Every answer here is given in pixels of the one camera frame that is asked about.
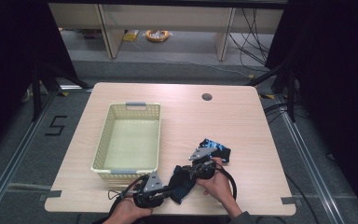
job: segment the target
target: basket handle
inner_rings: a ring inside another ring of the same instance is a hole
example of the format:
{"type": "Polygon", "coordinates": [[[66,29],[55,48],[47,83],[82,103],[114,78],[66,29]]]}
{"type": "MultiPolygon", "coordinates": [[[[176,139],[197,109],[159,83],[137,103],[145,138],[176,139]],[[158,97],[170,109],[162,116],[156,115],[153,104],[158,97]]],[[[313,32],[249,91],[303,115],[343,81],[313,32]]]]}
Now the basket handle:
{"type": "Polygon", "coordinates": [[[146,102],[126,102],[128,110],[146,110],[146,102]]]}
{"type": "Polygon", "coordinates": [[[136,170],[111,170],[111,175],[136,175],[136,170]]]}

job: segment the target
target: round hole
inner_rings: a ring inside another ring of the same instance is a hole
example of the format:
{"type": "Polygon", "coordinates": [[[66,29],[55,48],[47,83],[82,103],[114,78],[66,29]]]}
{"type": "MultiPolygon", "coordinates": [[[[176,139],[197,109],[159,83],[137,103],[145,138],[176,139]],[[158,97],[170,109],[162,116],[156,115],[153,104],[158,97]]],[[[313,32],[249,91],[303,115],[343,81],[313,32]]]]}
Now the round hole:
{"type": "Polygon", "coordinates": [[[210,100],[212,100],[212,95],[209,94],[209,93],[203,93],[203,94],[202,94],[202,99],[203,99],[204,101],[210,101],[210,100]]]}

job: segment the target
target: human hand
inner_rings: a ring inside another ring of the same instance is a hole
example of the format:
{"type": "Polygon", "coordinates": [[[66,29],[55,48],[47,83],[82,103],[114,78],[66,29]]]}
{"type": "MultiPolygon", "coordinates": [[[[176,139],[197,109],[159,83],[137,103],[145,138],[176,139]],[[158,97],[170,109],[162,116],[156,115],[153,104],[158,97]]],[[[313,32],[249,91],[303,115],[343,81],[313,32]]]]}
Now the human hand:
{"type": "Polygon", "coordinates": [[[103,224],[131,224],[136,219],[152,215],[153,208],[140,208],[136,206],[133,198],[124,198],[103,224]]]}
{"type": "MultiPolygon", "coordinates": [[[[217,166],[222,167],[221,158],[213,157],[212,160],[217,163],[217,166]]],[[[232,196],[228,178],[220,171],[216,170],[211,179],[197,179],[197,184],[205,188],[204,195],[211,194],[219,201],[226,208],[231,218],[237,217],[242,213],[232,196]]]]}

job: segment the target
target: white plastic basket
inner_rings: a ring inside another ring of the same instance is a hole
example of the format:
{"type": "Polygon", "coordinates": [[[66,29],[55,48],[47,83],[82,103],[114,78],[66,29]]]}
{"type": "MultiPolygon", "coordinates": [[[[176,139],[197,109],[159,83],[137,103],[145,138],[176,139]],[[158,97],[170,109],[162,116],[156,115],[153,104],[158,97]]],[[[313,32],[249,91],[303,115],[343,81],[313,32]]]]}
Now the white plastic basket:
{"type": "Polygon", "coordinates": [[[160,123],[158,103],[110,105],[91,170],[109,181],[157,171],[160,123]]]}

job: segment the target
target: metal rail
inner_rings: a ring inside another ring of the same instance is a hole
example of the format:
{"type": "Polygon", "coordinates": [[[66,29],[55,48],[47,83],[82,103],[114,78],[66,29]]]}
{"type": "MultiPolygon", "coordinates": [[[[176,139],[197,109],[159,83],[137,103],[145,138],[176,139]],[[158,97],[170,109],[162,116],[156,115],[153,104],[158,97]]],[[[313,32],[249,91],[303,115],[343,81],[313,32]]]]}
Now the metal rail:
{"type": "Polygon", "coordinates": [[[13,179],[17,170],[19,169],[28,148],[30,147],[30,145],[34,140],[35,134],[37,133],[37,130],[39,129],[40,124],[42,123],[46,115],[48,107],[51,105],[56,95],[57,95],[56,91],[52,91],[48,93],[47,99],[43,104],[43,109],[40,115],[37,117],[36,120],[32,121],[30,127],[27,130],[27,133],[22,138],[19,146],[17,147],[16,151],[11,157],[10,162],[7,164],[5,171],[0,176],[0,202],[7,190],[10,181],[13,179]]]}
{"type": "MultiPolygon", "coordinates": [[[[284,103],[284,100],[280,95],[277,96],[277,100],[280,104],[284,103]]],[[[336,200],[326,186],[324,179],[319,172],[319,169],[316,166],[312,156],[310,155],[307,145],[305,144],[296,124],[291,121],[287,113],[283,113],[283,119],[286,123],[289,133],[292,135],[293,140],[295,141],[296,148],[300,154],[301,160],[303,161],[310,175],[310,180],[312,181],[312,184],[315,187],[316,192],[318,193],[322,201],[322,205],[324,206],[326,214],[328,215],[331,223],[344,224],[345,221],[343,216],[339,212],[336,200]]]]}

